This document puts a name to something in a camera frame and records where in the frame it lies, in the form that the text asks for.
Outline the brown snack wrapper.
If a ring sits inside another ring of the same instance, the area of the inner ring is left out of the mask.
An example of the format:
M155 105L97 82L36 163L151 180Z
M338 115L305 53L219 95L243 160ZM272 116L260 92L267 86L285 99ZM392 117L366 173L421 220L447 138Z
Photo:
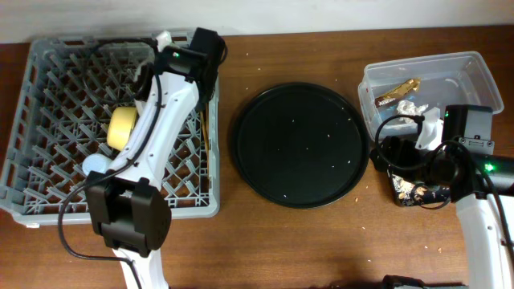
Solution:
M414 91L416 92L419 89L421 83L420 78L408 79L405 83L397 86L393 90L385 93L382 96L379 96L374 100L374 104L377 108L380 108L386 104L395 102L396 100L400 100L402 97L406 96L408 93Z

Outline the peanut shells food waste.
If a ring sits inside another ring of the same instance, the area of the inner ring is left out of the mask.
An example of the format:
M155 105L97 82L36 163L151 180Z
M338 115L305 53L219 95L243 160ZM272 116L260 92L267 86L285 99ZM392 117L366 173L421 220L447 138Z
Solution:
M400 201L421 201L428 191L423 183L414 184L398 176L393 176L393 188Z

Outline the blue cup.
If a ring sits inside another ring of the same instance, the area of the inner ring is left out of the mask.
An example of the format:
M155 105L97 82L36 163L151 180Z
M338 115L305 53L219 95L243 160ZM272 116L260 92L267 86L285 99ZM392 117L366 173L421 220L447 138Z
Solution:
M90 172L106 173L111 163L112 159L99 153L93 153L84 159L82 170L86 177Z

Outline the white tissue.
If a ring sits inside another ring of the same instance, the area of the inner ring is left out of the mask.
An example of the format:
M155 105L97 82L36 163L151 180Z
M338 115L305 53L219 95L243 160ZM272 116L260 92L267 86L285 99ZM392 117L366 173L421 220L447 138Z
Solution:
M397 106L397 114L398 115L409 115L409 116L420 116L427 109L429 105L423 104L420 106L416 106L414 102L409 100L401 100Z

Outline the yellow bowl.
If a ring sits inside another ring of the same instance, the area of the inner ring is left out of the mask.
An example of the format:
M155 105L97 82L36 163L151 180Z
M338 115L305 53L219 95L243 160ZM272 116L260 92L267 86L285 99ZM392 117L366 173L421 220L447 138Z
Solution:
M137 121L135 107L116 108L108 126L107 143L113 149L122 151L129 141L130 134Z

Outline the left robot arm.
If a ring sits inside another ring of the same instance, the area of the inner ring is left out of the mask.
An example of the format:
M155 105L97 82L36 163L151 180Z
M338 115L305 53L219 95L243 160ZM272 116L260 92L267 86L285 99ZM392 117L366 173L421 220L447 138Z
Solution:
M84 192L96 234L113 249L129 288L166 288L160 249L172 211L161 183L174 142L188 115L214 95L226 44L197 28L188 47L169 32L157 36L149 95L119 155L103 173L91 172Z

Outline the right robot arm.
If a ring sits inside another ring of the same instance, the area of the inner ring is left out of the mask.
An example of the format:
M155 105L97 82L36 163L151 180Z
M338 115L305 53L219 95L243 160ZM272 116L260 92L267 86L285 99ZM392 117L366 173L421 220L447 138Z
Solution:
M454 104L411 120L415 141L375 134L370 158L399 206L455 205L470 288L513 286L513 159L494 155L489 107Z

